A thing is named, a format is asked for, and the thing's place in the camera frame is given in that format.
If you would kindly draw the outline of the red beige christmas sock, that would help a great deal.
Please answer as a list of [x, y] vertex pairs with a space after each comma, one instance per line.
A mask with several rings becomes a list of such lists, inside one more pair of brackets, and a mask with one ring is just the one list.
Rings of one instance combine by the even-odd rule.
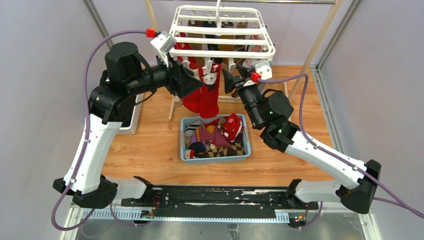
[[[190, 61], [189, 69], [193, 71], [194, 77], [199, 82], [202, 82], [199, 75], [199, 65], [197, 64], [196, 60]], [[198, 88], [182, 99], [182, 105], [186, 109], [188, 109], [190, 112], [199, 114], [200, 113], [200, 97], [201, 97], [201, 89]]]

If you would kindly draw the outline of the white plastic sock hanger frame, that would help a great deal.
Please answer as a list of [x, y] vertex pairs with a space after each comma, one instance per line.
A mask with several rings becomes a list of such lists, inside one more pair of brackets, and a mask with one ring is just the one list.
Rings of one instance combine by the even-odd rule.
[[[213, 17], [215, 13], [216, 12], [214, 10], [191, 11], [190, 9], [187, 9], [187, 8], [184, 8], [180, 11], [180, 15], [182, 16], [200, 15], [203, 17]], [[220, 12], [220, 16], [224, 18], [225, 17], [230, 17], [230, 18], [255, 17], [255, 15], [250, 12], [228, 12], [228, 11]], [[172, 28], [173, 20], [171, 22], [169, 33], [176, 39], [177, 43], [189, 43], [190, 45], [198, 44], [198, 45], [205, 45], [205, 46], [207, 46], [207, 44], [218, 44], [218, 45], [234, 44], [234, 47], [235, 46], [246, 46], [246, 47], [259, 46], [261, 48], [260, 51], [253, 51], [253, 52], [259, 52], [259, 53], [268, 52], [268, 49], [264, 48], [264, 46], [252, 44], [252, 41], [254, 40], [260, 40], [260, 41], [265, 40], [265, 38], [260, 34], [261, 31], [259, 30], [259, 25], [256, 24], [255, 22], [222, 21], [222, 22], [232, 22], [234, 24], [234, 28], [231, 29], [231, 28], [218, 27], [217, 22], [216, 22], [216, 28], [212, 28], [212, 27], [204, 27], [203, 26], [204, 21], [198, 21], [198, 20], [191, 21], [186, 18], [186, 19], [180, 19], [178, 23], [183, 28], [180, 30], [175, 30]], [[266, 24], [264, 23], [264, 25], [265, 25], [265, 31], [269, 35]], [[186, 33], [187, 37], [180, 37], [180, 33]], [[218, 39], [206, 38], [205, 34], [217, 35]], [[235, 35], [235, 37], [234, 39], [219, 39], [219, 36], [221, 35]], [[169, 53], [173, 57], [214, 58], [213, 56], [211, 56], [211, 52], [215, 52], [215, 51], [206, 50], [206, 49], [194, 49], [194, 48], [191, 48], [191, 50], [173, 48], [172, 50], [170, 50]], [[276, 54], [276, 49], [270, 55], [271, 60], [273, 59], [275, 54]]]

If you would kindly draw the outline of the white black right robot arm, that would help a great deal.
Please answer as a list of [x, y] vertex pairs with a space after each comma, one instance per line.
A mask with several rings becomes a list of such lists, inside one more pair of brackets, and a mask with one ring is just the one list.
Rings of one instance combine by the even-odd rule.
[[294, 209], [311, 202], [340, 203], [347, 209], [367, 214], [376, 190], [381, 164], [344, 155], [306, 133], [302, 124], [289, 120], [294, 111], [280, 91], [258, 88], [261, 76], [237, 66], [238, 75], [223, 70], [225, 92], [236, 91], [255, 130], [271, 149], [298, 157], [333, 176], [332, 181], [294, 179], [285, 192], [286, 203]]

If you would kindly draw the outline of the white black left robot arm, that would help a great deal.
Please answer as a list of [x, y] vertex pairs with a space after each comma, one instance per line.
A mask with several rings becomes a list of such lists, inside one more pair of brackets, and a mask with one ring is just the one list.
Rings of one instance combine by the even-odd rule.
[[145, 207], [154, 199], [152, 184], [134, 176], [106, 177], [102, 168], [110, 145], [128, 120], [139, 94], [166, 88], [184, 98], [203, 86], [179, 60], [158, 61], [150, 66], [132, 42], [119, 42], [105, 55], [106, 70], [88, 98], [86, 127], [68, 173], [53, 182], [58, 192], [72, 196], [81, 208], [103, 209], [114, 200], [135, 199]]

